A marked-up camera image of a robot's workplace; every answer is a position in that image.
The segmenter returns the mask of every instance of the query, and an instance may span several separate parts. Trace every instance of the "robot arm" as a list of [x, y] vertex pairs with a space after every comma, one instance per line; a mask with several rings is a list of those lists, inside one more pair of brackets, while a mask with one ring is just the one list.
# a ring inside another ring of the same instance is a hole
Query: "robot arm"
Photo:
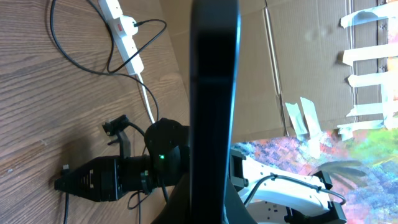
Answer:
[[[323, 192], [333, 187], [326, 172], [320, 171], [312, 176], [292, 174], [261, 164], [234, 150], [231, 150], [229, 161], [229, 178], [241, 200], [247, 201], [247, 210], [257, 223], [346, 223], [341, 207], [345, 200], [331, 202], [328, 192]], [[256, 201], [248, 200], [262, 179], [266, 180], [252, 197]]]
[[[325, 189], [325, 184], [316, 176], [292, 174], [270, 166], [265, 166], [250, 157], [243, 160], [242, 163], [243, 176], [248, 180], [248, 186], [238, 192], [242, 201], [246, 200], [251, 189], [253, 189], [257, 182], [267, 175], [277, 174], [292, 177], [308, 184], [321, 186]], [[261, 184], [253, 199], [285, 205], [286, 207], [293, 208], [303, 215], [310, 217], [328, 212], [328, 201], [330, 200], [327, 193], [278, 178], [266, 180]]]

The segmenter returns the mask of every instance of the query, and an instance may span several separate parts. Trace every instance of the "colorful painting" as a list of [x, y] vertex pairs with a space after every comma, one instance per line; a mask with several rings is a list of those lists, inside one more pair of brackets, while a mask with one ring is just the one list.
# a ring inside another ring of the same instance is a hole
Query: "colorful painting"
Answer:
[[[389, 19], [389, 43], [393, 42], [398, 42], [398, 19]], [[398, 70], [398, 57], [389, 58], [388, 69]], [[295, 137], [241, 142], [232, 148], [295, 174], [327, 171], [332, 190], [347, 199], [343, 210], [349, 224], [398, 224], [398, 129], [360, 130], [345, 142], [336, 131], [324, 132], [319, 159], [310, 156], [307, 142]]]

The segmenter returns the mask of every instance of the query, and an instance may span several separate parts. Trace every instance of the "wooden table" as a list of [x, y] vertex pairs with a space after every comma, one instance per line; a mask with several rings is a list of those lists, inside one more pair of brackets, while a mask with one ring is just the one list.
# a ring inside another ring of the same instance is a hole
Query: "wooden table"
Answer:
[[[136, 21], [162, 18], [158, 0], [119, 2]], [[0, 223], [61, 223], [65, 195], [53, 183], [62, 165], [74, 169], [94, 157], [119, 153], [118, 145], [106, 145], [109, 139], [100, 124], [107, 119], [126, 114], [144, 130], [150, 125], [137, 83], [83, 72], [60, 54], [50, 37], [50, 5], [50, 0], [0, 1]], [[162, 26], [141, 26], [134, 36], [137, 46]], [[58, 0], [55, 31], [77, 62], [104, 69], [110, 38], [86, 1]], [[118, 51], [113, 58], [115, 69], [122, 62]], [[160, 117], [187, 125], [188, 99], [169, 34], [153, 42], [141, 58], [142, 76], [157, 97]], [[132, 154], [139, 155], [142, 136], [132, 129], [126, 132]], [[95, 203], [71, 196], [68, 223], [137, 223], [137, 210], [127, 210], [128, 198]], [[164, 204], [157, 189], [142, 205], [142, 223], [152, 221]]]

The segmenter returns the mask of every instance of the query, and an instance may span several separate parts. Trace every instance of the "white robot part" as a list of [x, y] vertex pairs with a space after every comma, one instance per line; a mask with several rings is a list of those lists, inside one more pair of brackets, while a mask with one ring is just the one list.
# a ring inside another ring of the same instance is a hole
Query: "white robot part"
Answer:
[[[245, 201], [257, 182], [265, 176], [277, 174], [292, 177], [311, 185], [325, 188], [325, 184], [315, 176], [304, 176], [292, 174], [276, 168], [265, 166], [254, 159], [247, 157], [243, 163], [243, 176], [248, 180], [249, 185], [238, 192], [242, 201]], [[303, 215], [314, 217], [329, 211], [329, 195], [300, 184], [284, 180], [269, 179], [258, 188], [253, 199], [272, 202], [299, 211]]]
[[248, 206], [248, 212], [257, 223], [285, 224], [287, 208], [271, 202], [254, 202]]

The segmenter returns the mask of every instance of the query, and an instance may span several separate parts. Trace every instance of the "white cable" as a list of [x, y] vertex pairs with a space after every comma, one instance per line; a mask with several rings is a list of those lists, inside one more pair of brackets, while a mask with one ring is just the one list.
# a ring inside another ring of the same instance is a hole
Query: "white cable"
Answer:
[[[137, 76], [138, 76], [139, 81], [144, 83], [144, 81], [142, 80], [141, 74], [137, 73]], [[149, 100], [148, 100], [148, 96], [147, 96], [147, 91], [146, 91], [144, 86], [142, 86], [142, 92], [144, 93], [145, 104], [147, 106], [147, 112], [148, 112], [150, 121], [152, 122], [152, 124], [154, 124], [155, 123], [154, 115], [152, 114], [152, 111], [150, 110], [150, 105], [149, 105]]]

